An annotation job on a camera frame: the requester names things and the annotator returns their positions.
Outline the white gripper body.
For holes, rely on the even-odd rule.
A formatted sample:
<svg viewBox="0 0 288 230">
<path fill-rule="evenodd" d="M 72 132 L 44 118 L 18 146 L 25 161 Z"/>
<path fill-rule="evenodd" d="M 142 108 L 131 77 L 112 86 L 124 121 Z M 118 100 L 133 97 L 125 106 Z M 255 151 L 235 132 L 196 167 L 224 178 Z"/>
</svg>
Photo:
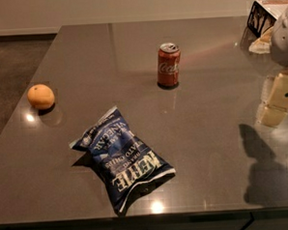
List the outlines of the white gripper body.
<svg viewBox="0 0 288 230">
<path fill-rule="evenodd" d="M 274 24 L 271 55 L 274 62 L 288 67 L 288 6 Z"/>
</svg>

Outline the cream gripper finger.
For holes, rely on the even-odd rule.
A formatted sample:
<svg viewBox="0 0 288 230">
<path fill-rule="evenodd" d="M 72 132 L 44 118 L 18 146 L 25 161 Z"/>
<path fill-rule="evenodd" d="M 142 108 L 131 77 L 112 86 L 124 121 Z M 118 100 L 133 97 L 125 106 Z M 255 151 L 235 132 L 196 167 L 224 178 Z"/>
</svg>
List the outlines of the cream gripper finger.
<svg viewBox="0 0 288 230">
<path fill-rule="evenodd" d="M 288 69 L 266 77 L 259 105 L 259 122 L 278 127 L 288 114 Z"/>
</svg>

